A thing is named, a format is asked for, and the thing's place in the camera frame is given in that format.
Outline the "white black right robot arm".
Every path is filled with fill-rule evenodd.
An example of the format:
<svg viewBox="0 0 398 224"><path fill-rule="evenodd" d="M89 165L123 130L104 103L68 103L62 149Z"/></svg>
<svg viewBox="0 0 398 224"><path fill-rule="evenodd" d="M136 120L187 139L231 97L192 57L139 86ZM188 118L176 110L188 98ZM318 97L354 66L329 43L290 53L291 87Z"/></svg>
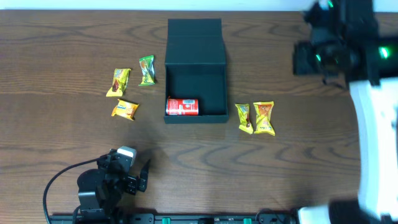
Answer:
<svg viewBox="0 0 398 224"><path fill-rule="evenodd" d="M397 222L397 37L379 33L372 1L316 1L304 12L307 41L293 53L296 76L344 75L359 131L358 196L303 207L297 222Z"/></svg>

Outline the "yellow Lemond biscuit packet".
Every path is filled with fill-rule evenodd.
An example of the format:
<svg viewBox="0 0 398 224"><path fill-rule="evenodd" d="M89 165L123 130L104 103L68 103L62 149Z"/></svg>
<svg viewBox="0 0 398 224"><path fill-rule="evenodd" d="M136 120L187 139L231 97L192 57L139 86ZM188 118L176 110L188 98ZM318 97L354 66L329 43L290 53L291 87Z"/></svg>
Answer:
<svg viewBox="0 0 398 224"><path fill-rule="evenodd" d="M128 120L134 120L134 114L139 104L131 103L122 99L118 99L117 105L114 107L111 116L120 116Z"/></svg>

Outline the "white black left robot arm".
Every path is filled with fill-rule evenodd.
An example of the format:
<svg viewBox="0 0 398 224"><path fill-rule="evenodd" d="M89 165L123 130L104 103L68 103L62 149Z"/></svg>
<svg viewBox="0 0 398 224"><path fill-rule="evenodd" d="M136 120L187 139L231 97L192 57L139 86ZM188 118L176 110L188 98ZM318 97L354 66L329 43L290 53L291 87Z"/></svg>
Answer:
<svg viewBox="0 0 398 224"><path fill-rule="evenodd" d="M139 175L130 175L136 155L136 150L129 147L111 149L96 161L96 169L79 176L78 198L84 222L119 223L122 215L118 203L122 196L146 191L150 161L145 163Z"/></svg>

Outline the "red drink can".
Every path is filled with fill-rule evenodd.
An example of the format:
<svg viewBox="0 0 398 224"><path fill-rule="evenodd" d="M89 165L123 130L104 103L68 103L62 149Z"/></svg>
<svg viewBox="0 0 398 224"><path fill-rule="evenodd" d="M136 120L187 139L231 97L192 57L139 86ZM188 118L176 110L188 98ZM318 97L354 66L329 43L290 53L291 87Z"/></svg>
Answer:
<svg viewBox="0 0 398 224"><path fill-rule="evenodd" d="M169 98L166 103L166 115L169 116L197 116L199 114L197 99Z"/></svg>

